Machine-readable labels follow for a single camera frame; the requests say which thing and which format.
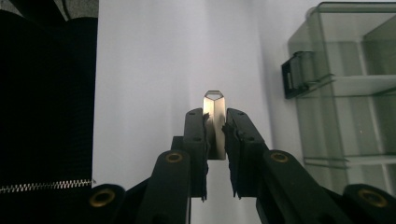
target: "white surface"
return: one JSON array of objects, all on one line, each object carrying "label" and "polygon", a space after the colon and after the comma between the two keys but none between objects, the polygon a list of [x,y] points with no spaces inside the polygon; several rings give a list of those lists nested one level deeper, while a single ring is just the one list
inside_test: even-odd
[{"label": "white surface", "polygon": [[[100,1],[93,178],[126,189],[149,177],[184,116],[221,91],[269,148],[301,159],[295,104],[283,98],[287,41],[319,1]],[[260,223],[254,199],[232,197],[227,161],[211,161],[208,201],[192,223]]]}]

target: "glass box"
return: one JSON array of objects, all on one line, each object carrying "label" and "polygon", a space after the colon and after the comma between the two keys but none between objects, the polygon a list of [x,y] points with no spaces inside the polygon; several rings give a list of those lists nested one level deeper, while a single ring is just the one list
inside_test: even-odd
[{"label": "glass box", "polygon": [[365,183],[395,196],[396,3],[322,3],[288,46],[306,170],[338,193]]}]

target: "zipper teeth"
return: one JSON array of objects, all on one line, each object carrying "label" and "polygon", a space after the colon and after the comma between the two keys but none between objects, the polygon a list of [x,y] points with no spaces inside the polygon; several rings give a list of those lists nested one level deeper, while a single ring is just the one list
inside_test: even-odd
[{"label": "zipper teeth", "polygon": [[47,183],[30,183],[30,184],[17,184],[2,186],[0,188],[0,194],[4,193],[18,193],[26,191],[35,191],[43,189],[73,189],[87,187],[92,184],[90,179],[79,179],[79,180],[64,180],[54,181]]}]

